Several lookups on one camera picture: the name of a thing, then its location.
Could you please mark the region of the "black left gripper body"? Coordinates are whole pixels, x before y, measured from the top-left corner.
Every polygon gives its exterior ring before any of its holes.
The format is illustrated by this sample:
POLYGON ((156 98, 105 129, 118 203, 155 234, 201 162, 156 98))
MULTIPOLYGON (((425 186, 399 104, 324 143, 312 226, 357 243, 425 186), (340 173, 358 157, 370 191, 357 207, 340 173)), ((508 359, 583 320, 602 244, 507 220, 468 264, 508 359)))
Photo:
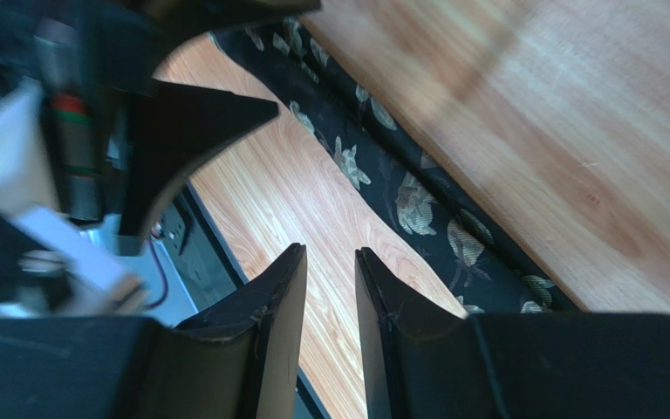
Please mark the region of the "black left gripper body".
POLYGON ((53 210, 80 225, 100 223, 108 211, 119 94, 151 77, 148 21, 118 2, 0 1, 0 100, 26 79, 41 85, 53 210))

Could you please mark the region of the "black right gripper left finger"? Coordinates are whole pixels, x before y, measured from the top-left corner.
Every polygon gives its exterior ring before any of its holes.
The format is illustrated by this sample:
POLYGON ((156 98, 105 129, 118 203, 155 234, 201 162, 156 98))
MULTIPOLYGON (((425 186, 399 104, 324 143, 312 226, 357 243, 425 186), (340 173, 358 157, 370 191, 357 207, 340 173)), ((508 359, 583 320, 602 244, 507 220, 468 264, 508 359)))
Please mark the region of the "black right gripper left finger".
POLYGON ((290 418, 306 249, 168 327, 110 316, 0 319, 0 418, 290 418))

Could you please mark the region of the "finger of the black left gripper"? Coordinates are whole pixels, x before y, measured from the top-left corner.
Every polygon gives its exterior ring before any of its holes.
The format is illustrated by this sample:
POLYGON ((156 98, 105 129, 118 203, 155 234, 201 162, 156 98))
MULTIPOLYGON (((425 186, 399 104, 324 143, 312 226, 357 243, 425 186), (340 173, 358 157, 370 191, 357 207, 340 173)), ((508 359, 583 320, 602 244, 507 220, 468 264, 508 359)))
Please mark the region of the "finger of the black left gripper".
POLYGON ((196 170, 278 114, 270 100, 167 81, 131 100, 119 236, 146 237, 196 170))
POLYGON ((150 38, 181 44, 205 31, 267 23, 318 10, 319 1, 119 1, 148 21, 150 38))

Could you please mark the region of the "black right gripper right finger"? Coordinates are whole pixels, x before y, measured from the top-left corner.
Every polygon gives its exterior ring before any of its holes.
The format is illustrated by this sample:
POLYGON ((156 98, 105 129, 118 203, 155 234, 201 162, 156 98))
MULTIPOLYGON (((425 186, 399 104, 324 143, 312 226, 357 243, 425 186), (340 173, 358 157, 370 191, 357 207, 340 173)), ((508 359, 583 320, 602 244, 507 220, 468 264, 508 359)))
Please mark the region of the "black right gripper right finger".
POLYGON ((355 254, 371 418, 670 418, 670 315, 459 318, 355 254))

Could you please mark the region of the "black floral necktie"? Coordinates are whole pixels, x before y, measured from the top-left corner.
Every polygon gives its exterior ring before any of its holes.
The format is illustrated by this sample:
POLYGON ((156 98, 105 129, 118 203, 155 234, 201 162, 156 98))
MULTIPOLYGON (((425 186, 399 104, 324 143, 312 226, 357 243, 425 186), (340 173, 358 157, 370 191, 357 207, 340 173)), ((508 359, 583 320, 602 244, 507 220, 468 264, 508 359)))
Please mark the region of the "black floral necktie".
POLYGON ((576 309, 295 18, 209 39, 275 94, 468 312, 576 309))

